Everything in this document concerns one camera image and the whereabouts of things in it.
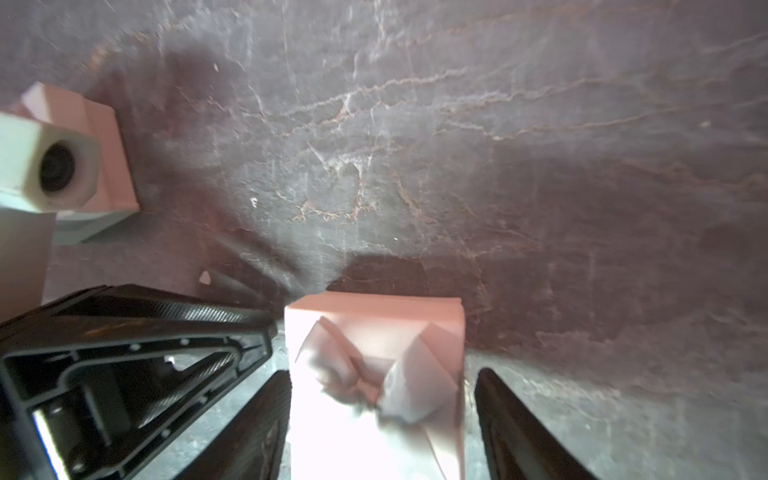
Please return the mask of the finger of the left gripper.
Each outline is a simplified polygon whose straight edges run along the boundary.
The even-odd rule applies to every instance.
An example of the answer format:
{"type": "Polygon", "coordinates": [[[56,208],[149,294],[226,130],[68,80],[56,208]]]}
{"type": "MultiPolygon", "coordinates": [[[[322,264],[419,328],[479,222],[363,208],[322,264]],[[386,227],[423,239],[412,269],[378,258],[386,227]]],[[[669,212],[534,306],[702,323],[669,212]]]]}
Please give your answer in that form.
{"type": "Polygon", "coordinates": [[[267,312],[138,285],[1,326],[1,475],[131,479],[271,357],[267,312]]]}

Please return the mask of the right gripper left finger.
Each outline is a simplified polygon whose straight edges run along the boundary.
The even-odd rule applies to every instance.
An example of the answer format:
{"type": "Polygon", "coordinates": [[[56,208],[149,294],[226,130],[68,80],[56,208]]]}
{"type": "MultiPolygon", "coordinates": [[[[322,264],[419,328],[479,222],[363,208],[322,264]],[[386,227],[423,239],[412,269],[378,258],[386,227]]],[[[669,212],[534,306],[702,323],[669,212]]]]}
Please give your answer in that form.
{"type": "Polygon", "coordinates": [[[288,431],[291,390],[289,373],[285,370],[275,372],[177,477],[276,479],[288,431]]]}

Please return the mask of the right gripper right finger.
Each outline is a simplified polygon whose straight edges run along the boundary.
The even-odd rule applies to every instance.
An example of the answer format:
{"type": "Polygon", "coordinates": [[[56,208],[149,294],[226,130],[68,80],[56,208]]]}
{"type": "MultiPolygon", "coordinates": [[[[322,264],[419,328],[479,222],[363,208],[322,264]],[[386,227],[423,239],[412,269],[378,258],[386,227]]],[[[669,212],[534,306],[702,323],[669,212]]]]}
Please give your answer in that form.
{"type": "Polygon", "coordinates": [[[494,370],[479,371],[474,398],[491,479],[595,480],[494,370]]]}

